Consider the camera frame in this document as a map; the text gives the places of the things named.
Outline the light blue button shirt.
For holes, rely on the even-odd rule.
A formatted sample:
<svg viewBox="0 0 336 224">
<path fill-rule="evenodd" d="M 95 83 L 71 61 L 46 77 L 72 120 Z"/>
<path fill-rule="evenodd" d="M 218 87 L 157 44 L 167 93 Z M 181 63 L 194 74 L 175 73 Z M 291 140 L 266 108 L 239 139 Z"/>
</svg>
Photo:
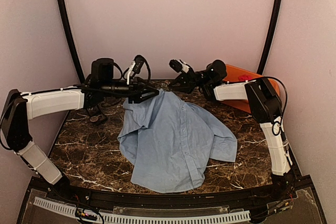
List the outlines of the light blue button shirt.
<svg viewBox="0 0 336 224">
<path fill-rule="evenodd" d="M 131 182 L 157 193 L 200 187 L 210 159 L 233 163 L 237 138 L 219 119 L 173 92 L 139 104 L 125 101 L 118 136 L 122 155 L 133 165 Z"/>
</svg>

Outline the round white brooch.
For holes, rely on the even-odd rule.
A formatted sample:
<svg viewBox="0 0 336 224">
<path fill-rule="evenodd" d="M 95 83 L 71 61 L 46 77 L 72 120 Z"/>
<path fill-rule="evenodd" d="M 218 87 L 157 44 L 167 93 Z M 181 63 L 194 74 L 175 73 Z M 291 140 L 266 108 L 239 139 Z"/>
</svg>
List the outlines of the round white brooch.
<svg viewBox="0 0 336 224">
<path fill-rule="evenodd" d="M 90 122 L 97 122 L 98 121 L 98 117 L 97 116 L 92 116 L 89 118 Z"/>
</svg>

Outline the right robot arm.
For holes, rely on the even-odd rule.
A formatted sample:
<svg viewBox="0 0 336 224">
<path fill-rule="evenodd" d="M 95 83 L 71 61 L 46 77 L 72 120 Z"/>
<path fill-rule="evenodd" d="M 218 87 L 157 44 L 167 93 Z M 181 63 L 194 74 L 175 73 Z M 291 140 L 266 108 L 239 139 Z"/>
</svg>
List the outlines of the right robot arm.
<svg viewBox="0 0 336 224">
<path fill-rule="evenodd" d="M 289 144 L 283 127 L 283 114 L 287 103 L 282 102 L 271 84 L 272 77 L 253 77 L 250 80 L 229 81 L 229 66 L 221 60 L 210 63 L 206 69 L 194 69 L 182 60 L 172 59 L 169 66 L 178 73 L 169 88 L 191 93 L 199 89 L 209 101 L 247 101 L 252 117 L 259 123 L 271 157 L 272 182 L 268 195 L 280 199 L 288 191 L 293 179 Z"/>
</svg>

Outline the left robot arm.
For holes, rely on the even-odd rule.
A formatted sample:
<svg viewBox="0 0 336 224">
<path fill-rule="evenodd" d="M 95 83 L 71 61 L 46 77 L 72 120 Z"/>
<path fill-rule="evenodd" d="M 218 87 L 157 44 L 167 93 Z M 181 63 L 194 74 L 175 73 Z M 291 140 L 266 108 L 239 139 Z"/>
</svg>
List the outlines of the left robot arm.
<svg viewBox="0 0 336 224">
<path fill-rule="evenodd" d="M 63 201 L 74 197 L 74 189 L 65 181 L 66 176 L 34 143 L 28 122 L 37 117 L 62 111 L 96 107 L 107 97 L 141 103 L 156 95 L 158 89 L 150 85 L 151 73 L 147 60 L 137 55 L 126 72 L 117 79 L 114 69 L 119 66 L 110 58 L 92 62 L 86 80 L 74 86 L 37 92 L 8 93 L 1 115 L 1 146 L 20 156 L 46 182 L 54 185 L 54 193 Z"/>
</svg>

